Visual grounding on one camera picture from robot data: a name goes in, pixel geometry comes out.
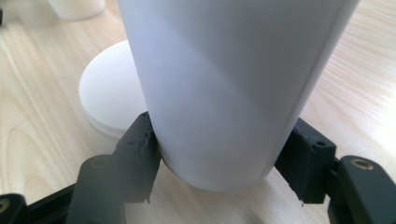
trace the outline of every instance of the wooden table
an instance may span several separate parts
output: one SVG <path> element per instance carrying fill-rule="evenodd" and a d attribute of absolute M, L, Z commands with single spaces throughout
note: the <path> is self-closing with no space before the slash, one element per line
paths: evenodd
<path fill-rule="evenodd" d="M 78 81 L 126 35 L 115 0 L 81 22 L 58 20 L 45 0 L 0 7 L 0 194 L 32 203 L 74 183 L 89 157 L 114 149 L 116 140 L 85 119 Z M 337 156 L 377 161 L 396 180 L 395 1 L 361 0 L 301 117 L 338 145 Z M 126 205 L 136 223 L 328 223 L 326 209 L 303 206 L 276 170 L 252 188 L 215 193 L 187 186 L 163 165 L 152 203 Z"/>

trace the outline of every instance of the white cylinder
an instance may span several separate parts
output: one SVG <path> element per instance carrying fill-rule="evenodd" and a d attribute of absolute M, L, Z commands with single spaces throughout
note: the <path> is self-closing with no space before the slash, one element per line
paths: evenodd
<path fill-rule="evenodd" d="M 105 0 L 48 0 L 59 18 L 66 21 L 83 21 L 105 10 Z"/>
<path fill-rule="evenodd" d="M 357 0 L 119 0 L 163 160 L 210 190 L 274 166 Z"/>

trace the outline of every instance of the white disc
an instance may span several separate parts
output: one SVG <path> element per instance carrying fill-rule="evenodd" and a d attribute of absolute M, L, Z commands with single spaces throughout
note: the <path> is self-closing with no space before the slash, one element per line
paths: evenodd
<path fill-rule="evenodd" d="M 78 92 L 90 123 L 116 138 L 147 111 L 127 40 L 105 49 L 88 64 Z"/>

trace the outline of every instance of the screw hole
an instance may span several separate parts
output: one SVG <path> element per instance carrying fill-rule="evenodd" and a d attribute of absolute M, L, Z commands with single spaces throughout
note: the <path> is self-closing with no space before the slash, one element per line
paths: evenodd
<path fill-rule="evenodd" d="M 373 170 L 374 169 L 374 166 L 368 161 L 353 159 L 350 161 L 350 163 L 352 163 L 353 165 L 355 165 L 358 168 L 361 168 L 362 170 Z"/>
<path fill-rule="evenodd" d="M 317 141 L 317 146 L 324 147 L 324 146 L 326 146 L 326 143 L 324 143 L 322 141 Z"/>
<path fill-rule="evenodd" d="M 92 168 L 101 168 L 103 166 L 106 166 L 108 163 L 108 160 L 105 158 L 98 158 L 94 161 L 91 162 L 91 167 Z"/>
<path fill-rule="evenodd" d="M 8 209 L 9 199 L 0 200 L 0 214 Z"/>

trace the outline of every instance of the white cylindrical container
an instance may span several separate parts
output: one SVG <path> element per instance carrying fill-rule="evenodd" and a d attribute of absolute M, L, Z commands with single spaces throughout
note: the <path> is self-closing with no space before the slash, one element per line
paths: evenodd
<path fill-rule="evenodd" d="M 119 0 L 163 160 L 202 189 L 274 166 L 358 0 Z"/>
<path fill-rule="evenodd" d="M 105 0 L 48 0 L 59 18 L 66 21 L 83 21 L 105 10 Z"/>

